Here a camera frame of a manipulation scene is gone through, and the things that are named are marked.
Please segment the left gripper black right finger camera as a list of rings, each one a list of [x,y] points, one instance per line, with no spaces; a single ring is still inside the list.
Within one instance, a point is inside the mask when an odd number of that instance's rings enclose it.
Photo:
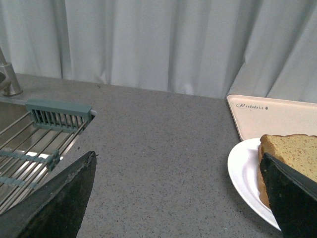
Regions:
[[[270,209],[284,238],[317,236],[317,183],[269,153],[260,163]]]

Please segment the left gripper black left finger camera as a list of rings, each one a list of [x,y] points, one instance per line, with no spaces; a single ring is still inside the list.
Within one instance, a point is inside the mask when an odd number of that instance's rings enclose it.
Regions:
[[[2,238],[74,238],[93,188],[97,158],[89,151],[0,216]]]

